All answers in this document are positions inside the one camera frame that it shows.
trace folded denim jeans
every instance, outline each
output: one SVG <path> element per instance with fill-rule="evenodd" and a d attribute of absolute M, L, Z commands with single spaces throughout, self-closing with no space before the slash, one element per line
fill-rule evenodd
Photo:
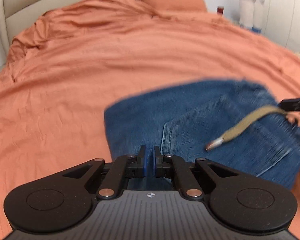
<path fill-rule="evenodd" d="M 187 162 L 205 157 L 291 189 L 300 169 L 300 127 L 282 114 L 262 117 L 233 140 L 205 150 L 208 142 L 265 105 L 277 102 L 263 86 L 247 81 L 208 80 L 166 88 L 106 109 L 106 137 L 113 160 L 146 145 L 148 176 L 153 146 L 158 145 L 163 155 Z M 151 189 L 166 188 L 166 183 L 151 178 L 136 182 Z"/>

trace orange blanket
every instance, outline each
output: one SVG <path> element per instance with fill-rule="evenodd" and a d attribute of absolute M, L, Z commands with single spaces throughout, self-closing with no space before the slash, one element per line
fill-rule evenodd
<path fill-rule="evenodd" d="M 204 78 L 246 78 L 300 96 L 300 59 L 203 12 L 86 0 L 47 12 L 13 40 L 0 74 L 0 239 L 13 188 L 95 157 L 111 161 L 103 111 L 120 98 Z M 298 213 L 290 227 L 300 238 Z"/>

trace silver rivet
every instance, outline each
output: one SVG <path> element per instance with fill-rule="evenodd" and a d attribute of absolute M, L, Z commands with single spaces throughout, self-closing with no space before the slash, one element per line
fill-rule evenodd
<path fill-rule="evenodd" d="M 200 197 L 202 195 L 202 191 L 196 188 L 188 189 L 186 193 L 190 197 Z"/>
<path fill-rule="evenodd" d="M 114 194 L 114 190 L 110 188 L 103 188 L 99 190 L 99 195 L 103 197 L 111 197 Z"/>

